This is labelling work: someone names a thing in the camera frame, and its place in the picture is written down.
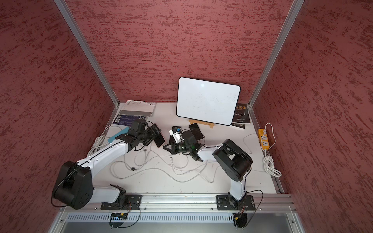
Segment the book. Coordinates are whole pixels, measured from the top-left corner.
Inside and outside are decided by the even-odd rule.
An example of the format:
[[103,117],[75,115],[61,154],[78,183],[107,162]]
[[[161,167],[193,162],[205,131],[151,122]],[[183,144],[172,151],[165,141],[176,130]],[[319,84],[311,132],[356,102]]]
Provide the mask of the book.
[[245,126],[246,126],[245,124],[235,124],[235,123],[230,125],[230,127],[233,127],[235,129],[240,129],[240,130],[244,130]]
[[152,116],[157,103],[127,100],[120,110],[120,115]]
[[237,104],[233,114],[232,123],[235,124],[250,124],[249,111],[246,104]]
[[117,117],[114,119],[113,124],[114,125],[125,125],[125,126],[131,126],[132,122],[135,119],[143,119],[146,120],[146,116],[132,116],[132,115],[120,115],[118,114]]

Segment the metal panel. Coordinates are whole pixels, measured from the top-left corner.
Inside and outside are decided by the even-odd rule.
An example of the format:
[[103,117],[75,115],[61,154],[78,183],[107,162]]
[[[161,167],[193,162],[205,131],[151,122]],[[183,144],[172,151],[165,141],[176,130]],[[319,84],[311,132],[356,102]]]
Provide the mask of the metal panel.
[[[139,218],[139,212],[134,211],[128,214],[127,220],[111,220],[111,222],[134,223]],[[69,213],[66,222],[95,222],[107,223],[110,213],[97,212],[74,212]],[[142,211],[139,223],[231,223],[233,214],[226,212],[219,213],[159,213]]]
[[[129,226],[133,223],[124,223],[123,226]],[[63,232],[67,233],[102,233],[102,232],[183,232],[183,233],[227,233],[227,232],[276,232],[276,233],[291,233],[289,221],[286,214],[266,214],[256,213],[253,220],[244,230],[239,230],[231,223],[136,223],[133,227],[126,229],[110,230],[109,224],[106,223],[92,223],[92,222],[68,222]]]
[[66,218],[69,215],[68,212],[58,212],[54,221],[49,228],[48,233],[59,233],[62,231],[64,224],[66,223]]
[[259,92],[262,89],[262,87],[264,85],[264,82],[266,81],[267,76],[268,76],[269,72],[271,71],[271,68],[272,68],[273,64],[275,63],[275,60],[276,60],[278,54],[280,53],[281,47],[282,47],[283,43],[285,42],[286,37],[289,34],[289,31],[290,31],[297,15],[298,15],[298,12],[299,12],[300,8],[303,5],[303,2],[304,2],[304,0],[294,0],[293,4],[291,5],[288,16],[286,17],[286,20],[285,20],[284,24],[282,25],[280,34],[277,37],[275,45],[273,46],[273,49],[272,49],[272,52],[271,52],[271,54],[268,58],[267,64],[264,67],[263,73],[261,74],[261,76],[259,78],[259,82],[255,87],[254,93],[251,95],[251,98],[250,98],[250,101],[249,101],[250,106],[254,105],[254,102],[257,99],[257,97],[259,95]]
[[80,46],[82,47],[85,55],[87,56],[89,62],[91,63],[93,69],[96,71],[97,76],[102,82],[102,85],[104,86],[105,90],[109,94],[110,98],[112,99],[115,106],[119,105],[119,100],[117,96],[115,95],[112,87],[110,86],[109,82],[107,81],[104,72],[102,71],[100,65],[98,64],[98,61],[96,60],[95,56],[93,55],[93,52],[91,48],[89,47],[87,41],[85,40],[82,32],[79,29],[79,26],[77,25],[74,17],[72,16],[72,13],[70,12],[69,7],[67,6],[66,2],[64,0],[54,0],[56,3],[58,9],[60,10],[62,16],[64,17],[66,23],[69,25],[69,28],[71,29],[72,33],[74,34],[75,38],[79,42]]

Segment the black mounting plate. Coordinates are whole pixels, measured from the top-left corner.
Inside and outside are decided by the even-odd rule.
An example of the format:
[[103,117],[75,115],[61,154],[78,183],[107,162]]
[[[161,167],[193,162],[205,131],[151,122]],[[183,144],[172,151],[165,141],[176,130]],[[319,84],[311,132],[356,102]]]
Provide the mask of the black mounting plate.
[[[218,210],[236,210],[229,204],[228,195],[216,195],[216,205]],[[254,199],[251,195],[246,195],[242,205],[239,206],[238,210],[242,210],[245,206],[245,210],[255,210]]]
[[[141,198],[142,195],[139,194],[126,194],[127,202],[129,201],[131,204],[131,210],[139,210],[141,205]],[[102,203],[101,204],[101,210],[118,210],[117,207],[113,207],[110,205],[110,203]]]

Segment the robotic arm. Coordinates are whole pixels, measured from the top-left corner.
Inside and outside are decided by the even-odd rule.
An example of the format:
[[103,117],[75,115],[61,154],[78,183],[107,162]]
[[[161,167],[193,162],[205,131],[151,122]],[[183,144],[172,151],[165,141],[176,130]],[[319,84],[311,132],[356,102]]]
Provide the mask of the robotic arm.
[[[161,130],[156,124],[147,129],[145,126],[147,126],[146,121],[135,120],[128,133],[117,136],[116,140],[100,151],[76,163],[72,161],[64,163],[54,185],[52,198],[76,210],[89,203],[110,203],[111,209],[122,209],[127,203],[126,191],[116,185],[93,187],[92,178],[113,160],[131,151],[140,143],[147,146],[153,140],[156,143],[164,141]],[[182,134],[176,133],[174,137],[178,137],[179,143],[174,142],[163,147],[171,154],[189,152],[196,161],[214,160],[219,163],[231,178],[229,202],[238,210],[246,196],[243,176],[250,170],[253,162],[250,156],[229,139],[221,145],[206,147],[197,142],[190,130]]]
[[101,169],[121,155],[131,151],[140,143],[148,146],[153,140],[163,140],[161,130],[156,124],[148,127],[145,120],[135,120],[128,133],[121,134],[108,146],[78,162],[68,161],[61,166],[52,191],[52,198],[80,209],[88,203],[112,203],[117,209],[125,206],[126,191],[115,185],[93,187],[92,178]]
[[244,175],[251,169],[253,163],[251,157],[230,139],[220,145],[206,147],[197,142],[190,130],[182,134],[170,131],[170,134],[176,142],[169,143],[163,148],[171,154],[189,152],[195,161],[212,160],[219,163],[231,179],[231,188],[228,193],[229,203],[233,209],[238,210],[246,197]]

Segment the yellow power strip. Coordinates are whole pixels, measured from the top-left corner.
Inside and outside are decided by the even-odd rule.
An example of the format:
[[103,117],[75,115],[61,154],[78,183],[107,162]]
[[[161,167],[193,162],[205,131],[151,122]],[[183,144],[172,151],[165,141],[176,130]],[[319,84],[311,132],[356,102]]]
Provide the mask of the yellow power strip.
[[264,133],[264,129],[258,129],[258,134],[259,134],[259,141],[261,142],[261,145],[260,145],[261,148],[268,150],[269,141],[268,141],[267,133]]

